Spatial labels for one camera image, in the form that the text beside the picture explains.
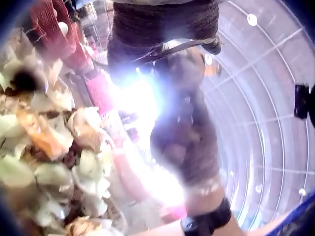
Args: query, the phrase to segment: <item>white round knob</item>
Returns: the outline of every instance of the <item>white round knob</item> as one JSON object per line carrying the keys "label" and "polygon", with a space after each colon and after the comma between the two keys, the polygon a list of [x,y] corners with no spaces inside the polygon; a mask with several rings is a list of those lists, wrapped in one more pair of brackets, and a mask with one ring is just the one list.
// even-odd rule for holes
{"label": "white round knob", "polygon": [[67,24],[64,22],[58,22],[58,25],[59,25],[59,28],[60,28],[61,32],[63,33],[63,35],[66,35],[68,33],[68,30],[69,30]]}

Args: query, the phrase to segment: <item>onion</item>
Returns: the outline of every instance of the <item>onion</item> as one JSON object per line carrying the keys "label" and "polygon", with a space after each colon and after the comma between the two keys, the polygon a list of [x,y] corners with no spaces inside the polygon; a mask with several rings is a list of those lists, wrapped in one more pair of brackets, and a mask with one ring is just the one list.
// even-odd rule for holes
{"label": "onion", "polygon": [[0,180],[9,188],[21,188],[35,183],[35,176],[29,166],[11,155],[0,160]]}
{"label": "onion", "polygon": [[108,205],[103,199],[88,196],[87,194],[81,200],[83,213],[86,216],[100,217],[107,211]]}
{"label": "onion", "polygon": [[2,87],[3,91],[5,91],[7,87],[9,86],[8,81],[6,81],[6,79],[1,73],[0,73],[0,86]]}
{"label": "onion", "polygon": [[14,211],[28,206],[38,194],[32,170],[10,155],[0,159],[0,183],[5,190],[5,199]]}
{"label": "onion", "polygon": [[48,196],[67,204],[74,193],[71,171],[62,164],[41,164],[35,170],[37,184]]}
{"label": "onion", "polygon": [[82,150],[79,170],[82,175],[92,179],[99,179],[103,174],[103,169],[97,155],[90,150]]}
{"label": "onion", "polygon": [[54,200],[40,197],[39,209],[34,212],[33,220],[41,227],[48,227],[55,218],[64,220],[66,214],[64,209]]}
{"label": "onion", "polygon": [[3,67],[3,75],[11,81],[16,72],[21,68],[23,68],[23,63],[15,58]]}
{"label": "onion", "polygon": [[71,186],[73,179],[71,171],[62,164],[44,163],[34,172],[40,185]]}
{"label": "onion", "polygon": [[0,137],[13,138],[25,133],[16,115],[0,115]]}
{"label": "onion", "polygon": [[105,191],[110,186],[109,181],[104,177],[99,180],[84,177],[77,166],[72,168],[72,176],[75,184],[84,194],[97,197],[98,199],[103,197]]}
{"label": "onion", "polygon": [[65,126],[63,116],[59,115],[53,119],[49,119],[48,124],[63,136],[63,145],[67,150],[69,150],[73,143],[73,136],[70,130]]}

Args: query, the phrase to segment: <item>red mesh bag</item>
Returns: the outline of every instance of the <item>red mesh bag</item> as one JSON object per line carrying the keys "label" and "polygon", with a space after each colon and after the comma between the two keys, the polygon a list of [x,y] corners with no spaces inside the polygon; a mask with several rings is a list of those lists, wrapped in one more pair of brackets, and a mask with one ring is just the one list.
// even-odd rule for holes
{"label": "red mesh bag", "polygon": [[[57,11],[57,18],[54,15],[54,9]],[[75,52],[75,33],[62,0],[41,0],[31,8],[30,14],[33,28],[46,47],[42,55],[45,59],[64,59]],[[66,35],[61,32],[58,22],[67,24]]]}
{"label": "red mesh bag", "polygon": [[74,70],[82,69],[84,66],[86,66],[89,63],[90,59],[86,56],[85,52],[83,51],[80,45],[79,36],[77,34],[77,30],[78,30],[77,24],[72,23],[71,27],[72,27],[72,31],[74,34],[77,47],[73,54],[63,59],[63,62],[65,63],[67,67],[71,69],[74,69]]}

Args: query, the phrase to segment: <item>pile of vegetables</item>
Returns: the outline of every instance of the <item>pile of vegetables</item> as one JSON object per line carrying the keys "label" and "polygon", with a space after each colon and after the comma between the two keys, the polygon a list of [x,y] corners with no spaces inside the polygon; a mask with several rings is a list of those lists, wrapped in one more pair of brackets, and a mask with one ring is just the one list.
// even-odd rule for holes
{"label": "pile of vegetables", "polygon": [[[20,91],[19,71],[40,86]],[[0,57],[0,187],[29,235],[122,235],[107,212],[114,143],[100,124],[15,30]]]}

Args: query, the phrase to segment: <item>black clip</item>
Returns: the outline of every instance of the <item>black clip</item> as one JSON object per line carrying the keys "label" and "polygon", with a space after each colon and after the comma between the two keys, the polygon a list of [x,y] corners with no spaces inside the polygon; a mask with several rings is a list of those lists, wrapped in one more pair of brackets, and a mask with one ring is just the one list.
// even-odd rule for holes
{"label": "black clip", "polygon": [[295,105],[294,116],[300,119],[306,119],[310,115],[312,124],[314,125],[314,105],[315,93],[314,87],[311,93],[309,92],[308,85],[296,84],[295,85]]}

